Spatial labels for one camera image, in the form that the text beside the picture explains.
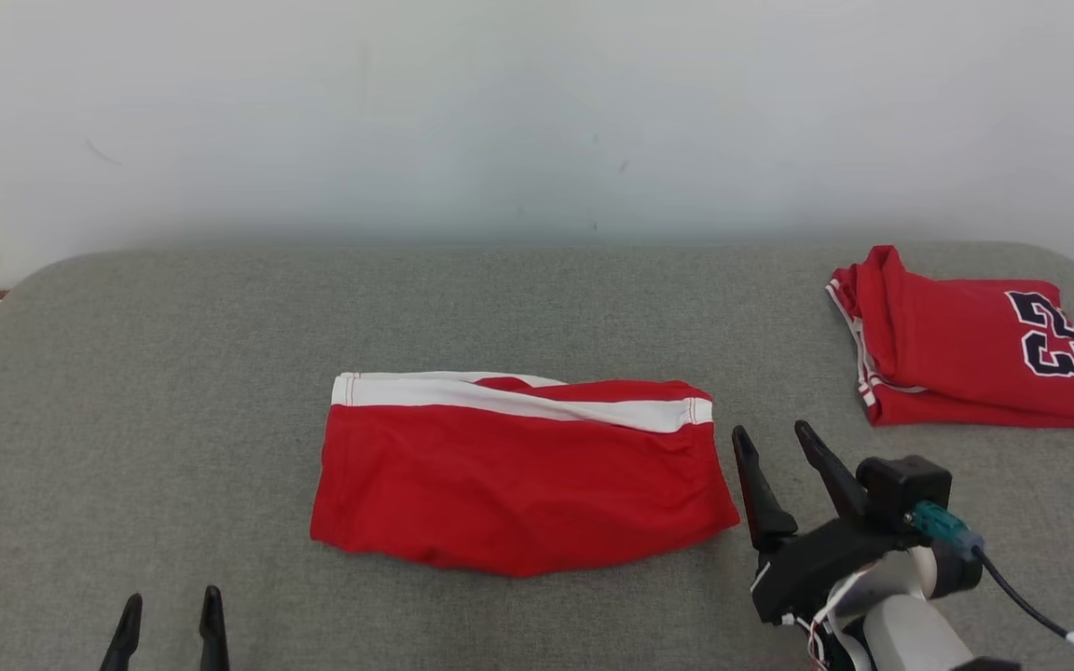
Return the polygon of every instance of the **white wall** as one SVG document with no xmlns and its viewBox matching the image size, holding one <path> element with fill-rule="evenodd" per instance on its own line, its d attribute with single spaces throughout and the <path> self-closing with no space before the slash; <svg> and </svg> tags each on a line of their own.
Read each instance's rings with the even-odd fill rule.
<svg viewBox="0 0 1074 671">
<path fill-rule="evenodd" d="M 1074 257 L 1074 0 L 0 0 L 0 286 L 272 227 Z"/>
</svg>

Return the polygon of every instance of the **black cable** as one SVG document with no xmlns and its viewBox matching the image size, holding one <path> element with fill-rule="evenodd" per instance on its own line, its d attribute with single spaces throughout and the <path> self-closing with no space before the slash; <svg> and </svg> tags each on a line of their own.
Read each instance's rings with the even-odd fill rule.
<svg viewBox="0 0 1074 671">
<path fill-rule="evenodd" d="M 988 574 L 992 577 L 992 580 L 997 582 L 998 586 L 1001 587 L 1001 590 L 1005 592 L 1006 596 L 1013 599 L 1014 603 L 1018 604 L 1018 608 L 1026 611 L 1027 615 L 1033 617 L 1040 625 L 1043 625 L 1043 627 L 1047 627 L 1053 632 L 1056 632 L 1058 638 L 1066 639 L 1066 629 L 1057 625 L 1056 621 L 1043 615 L 1039 612 L 1039 609 L 1030 606 L 1030 603 L 1027 603 L 1027 599 L 1021 598 L 1021 595 L 1018 594 L 1017 589 L 1010 586 L 1010 582 L 1007 582 L 1005 578 L 1001 577 L 1000 570 L 997 569 L 997 566 L 992 565 L 992 560 L 989 560 L 989 557 L 985 554 L 984 549 L 973 548 L 972 555 L 976 556 L 976 559 L 981 560 L 981 566 L 984 566 L 985 570 L 988 570 Z"/>
</svg>

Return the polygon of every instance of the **folded clothing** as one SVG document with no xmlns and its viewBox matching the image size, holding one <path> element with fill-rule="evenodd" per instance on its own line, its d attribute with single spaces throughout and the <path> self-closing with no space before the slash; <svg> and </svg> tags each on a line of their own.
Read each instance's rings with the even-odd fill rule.
<svg viewBox="0 0 1074 671">
<path fill-rule="evenodd" d="M 740 522 L 683 382 L 344 373 L 331 403 L 309 535 L 347 552 L 524 577 Z"/>
<path fill-rule="evenodd" d="M 880 246 L 827 292 L 856 341 L 873 425 L 1074 427 L 1074 327 L 1057 286 L 926 279 Z"/>
</svg>

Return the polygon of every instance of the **red fabric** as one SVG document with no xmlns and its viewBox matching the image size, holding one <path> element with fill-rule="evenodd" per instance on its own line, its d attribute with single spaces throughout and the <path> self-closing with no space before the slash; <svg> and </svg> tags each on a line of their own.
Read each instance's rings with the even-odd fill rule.
<svg viewBox="0 0 1074 671">
<path fill-rule="evenodd" d="M 830 290 L 853 335 L 862 332 L 873 425 L 1074 427 L 1074 327 L 1057 286 L 926 279 L 880 246 L 836 271 Z"/>
<path fill-rule="evenodd" d="M 527 388 L 551 399 L 686 399 L 681 382 Z M 333 405 L 310 538 L 525 577 L 638 560 L 738 524 L 712 424 L 673 434 L 449 405 Z"/>
</svg>

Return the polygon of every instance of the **folded red shorts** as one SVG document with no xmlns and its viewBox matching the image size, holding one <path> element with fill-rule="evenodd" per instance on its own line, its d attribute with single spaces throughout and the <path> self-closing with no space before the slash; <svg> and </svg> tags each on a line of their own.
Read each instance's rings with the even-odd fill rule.
<svg viewBox="0 0 1074 671">
<path fill-rule="evenodd" d="M 1074 327 L 1057 286 L 926 279 L 881 246 L 827 292 L 852 329 L 871 424 L 1074 427 Z"/>
<path fill-rule="evenodd" d="M 344 373 L 331 403 L 309 535 L 346 552 L 524 577 L 740 522 L 683 382 Z"/>
</svg>

